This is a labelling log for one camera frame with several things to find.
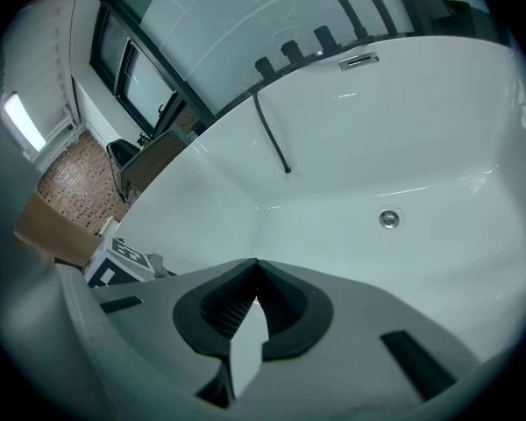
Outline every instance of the overflow drain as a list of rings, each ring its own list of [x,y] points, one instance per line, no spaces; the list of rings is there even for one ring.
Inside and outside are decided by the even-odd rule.
[[[380,224],[386,229],[394,229],[400,223],[400,216],[393,210],[384,210],[380,214]]]

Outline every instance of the wooden floor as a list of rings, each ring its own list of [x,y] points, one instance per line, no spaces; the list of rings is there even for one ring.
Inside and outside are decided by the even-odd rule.
[[[46,171],[38,192],[57,211],[92,233],[110,215],[120,221],[129,210],[115,190],[109,156],[89,132]]]

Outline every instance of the bathtub drain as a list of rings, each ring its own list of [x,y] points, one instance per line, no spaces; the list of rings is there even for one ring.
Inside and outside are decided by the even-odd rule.
[[[380,214],[380,224],[386,229],[394,229],[400,223],[400,216],[393,210],[384,210]]]

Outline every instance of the white bathtub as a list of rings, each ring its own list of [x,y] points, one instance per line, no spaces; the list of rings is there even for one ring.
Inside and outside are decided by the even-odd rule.
[[[376,52],[342,72],[338,61]],[[286,175],[244,101],[117,229],[187,273],[242,257],[367,282],[480,359],[526,322],[526,68],[518,52],[422,37],[354,49],[259,93]],[[383,210],[400,225],[380,225]]]

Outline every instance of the brick wall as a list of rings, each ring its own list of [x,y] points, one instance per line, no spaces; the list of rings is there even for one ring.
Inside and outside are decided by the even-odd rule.
[[[89,132],[45,172],[38,192],[89,232],[98,232],[110,215],[120,221],[129,210],[115,190],[109,156]]]

